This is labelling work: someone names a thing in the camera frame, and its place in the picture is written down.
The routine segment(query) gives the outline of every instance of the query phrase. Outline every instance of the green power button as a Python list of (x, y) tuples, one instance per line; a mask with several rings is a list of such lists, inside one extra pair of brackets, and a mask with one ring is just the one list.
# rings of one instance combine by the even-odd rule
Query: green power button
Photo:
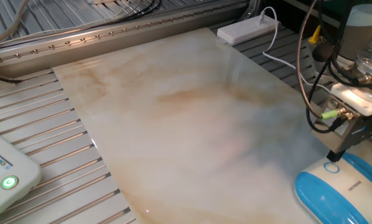
[(16, 187), (17, 183), (19, 183), (19, 179), (16, 176), (9, 176), (2, 180), (1, 187), (5, 190), (9, 190)]

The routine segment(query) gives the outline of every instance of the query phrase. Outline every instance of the white marble surface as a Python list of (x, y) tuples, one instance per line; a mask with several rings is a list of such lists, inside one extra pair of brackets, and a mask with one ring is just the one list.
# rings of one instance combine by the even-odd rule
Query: white marble surface
[(139, 223), (313, 223), (300, 95), (209, 29), (54, 68)]

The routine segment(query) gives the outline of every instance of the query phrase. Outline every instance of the green connector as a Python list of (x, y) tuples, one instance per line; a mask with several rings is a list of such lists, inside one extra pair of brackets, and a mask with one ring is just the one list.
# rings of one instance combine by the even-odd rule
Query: green connector
[(338, 111), (337, 110), (331, 110), (331, 111), (328, 111), (328, 112), (324, 112), (322, 113), (322, 120), (325, 120), (325, 119), (330, 119), (330, 118), (336, 118), (338, 116)]

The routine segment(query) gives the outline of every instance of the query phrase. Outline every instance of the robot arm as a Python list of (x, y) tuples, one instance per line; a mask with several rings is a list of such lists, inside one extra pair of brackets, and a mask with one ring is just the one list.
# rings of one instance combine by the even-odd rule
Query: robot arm
[[(340, 71), (340, 66), (334, 66), (332, 60), (332, 66), (328, 69), (340, 83), (332, 86), (331, 95), (322, 107), (322, 113), (338, 110), (339, 115), (347, 116), (348, 121), (334, 130), (333, 134), (312, 131), (331, 149), (327, 157), (333, 162), (338, 161), (351, 146), (372, 137), (372, 41), (364, 50), (359, 51), (355, 58), (351, 69), (341, 68)], [(315, 127), (330, 127), (334, 121), (335, 118), (318, 119)]]

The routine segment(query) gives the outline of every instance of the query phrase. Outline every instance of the blue and white device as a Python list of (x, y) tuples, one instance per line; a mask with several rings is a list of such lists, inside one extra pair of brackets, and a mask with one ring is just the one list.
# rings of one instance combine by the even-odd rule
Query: blue and white device
[(39, 165), (0, 137), (0, 213), (40, 180)]
[(297, 176), (295, 192), (320, 223), (372, 223), (372, 166), (358, 156), (316, 162)]

